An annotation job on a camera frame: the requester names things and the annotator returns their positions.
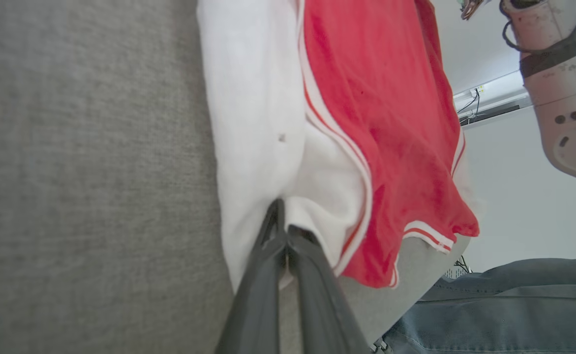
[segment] garment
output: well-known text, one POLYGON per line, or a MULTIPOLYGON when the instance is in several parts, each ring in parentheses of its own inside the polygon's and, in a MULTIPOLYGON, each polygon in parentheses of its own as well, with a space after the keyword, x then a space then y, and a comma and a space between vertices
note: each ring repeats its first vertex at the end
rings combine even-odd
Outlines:
POLYGON ((403 237, 448 253, 478 235, 427 0, 202 0, 198 20, 234 289, 278 197, 335 274, 371 287, 398 284, 403 237))
POLYGON ((395 354, 576 353, 576 260, 442 278, 384 341, 395 354))

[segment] jeans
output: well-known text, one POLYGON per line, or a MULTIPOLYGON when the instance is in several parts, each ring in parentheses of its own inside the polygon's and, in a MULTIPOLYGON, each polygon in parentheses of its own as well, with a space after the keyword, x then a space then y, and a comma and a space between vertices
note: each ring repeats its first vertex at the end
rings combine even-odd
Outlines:
POLYGON ((383 338, 394 354, 576 353, 576 260, 441 278, 383 338))

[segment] gray fabric surface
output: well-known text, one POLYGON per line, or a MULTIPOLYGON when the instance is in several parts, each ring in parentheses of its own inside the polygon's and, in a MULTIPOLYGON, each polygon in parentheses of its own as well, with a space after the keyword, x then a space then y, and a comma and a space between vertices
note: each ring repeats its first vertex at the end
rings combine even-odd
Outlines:
MULTIPOLYGON (((0 353, 213 350, 232 294, 195 6, 0 1, 0 353)), ((405 241, 394 291, 342 279, 369 340, 463 248, 405 241)))

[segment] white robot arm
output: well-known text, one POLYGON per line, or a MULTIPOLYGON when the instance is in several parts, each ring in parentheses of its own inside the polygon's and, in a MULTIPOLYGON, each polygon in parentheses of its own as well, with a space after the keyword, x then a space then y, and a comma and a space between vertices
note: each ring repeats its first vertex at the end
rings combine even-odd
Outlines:
MULTIPOLYGON (((520 71, 546 156, 576 177, 576 0, 501 0, 500 9, 509 18, 504 39, 521 52, 520 71), (509 25, 517 44, 507 36, 509 25)), ((463 18, 474 11, 463 6, 463 18)))

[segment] white fabric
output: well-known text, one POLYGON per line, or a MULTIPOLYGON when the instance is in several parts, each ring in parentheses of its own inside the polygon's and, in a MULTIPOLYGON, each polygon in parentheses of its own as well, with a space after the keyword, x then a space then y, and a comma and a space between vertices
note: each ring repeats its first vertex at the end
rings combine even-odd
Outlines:
POLYGON ((357 224, 358 239, 366 230, 365 167, 337 134, 306 115, 301 18, 289 0, 198 3, 222 247, 235 290, 266 208, 278 197, 286 202, 286 224, 313 231, 331 266, 357 224))

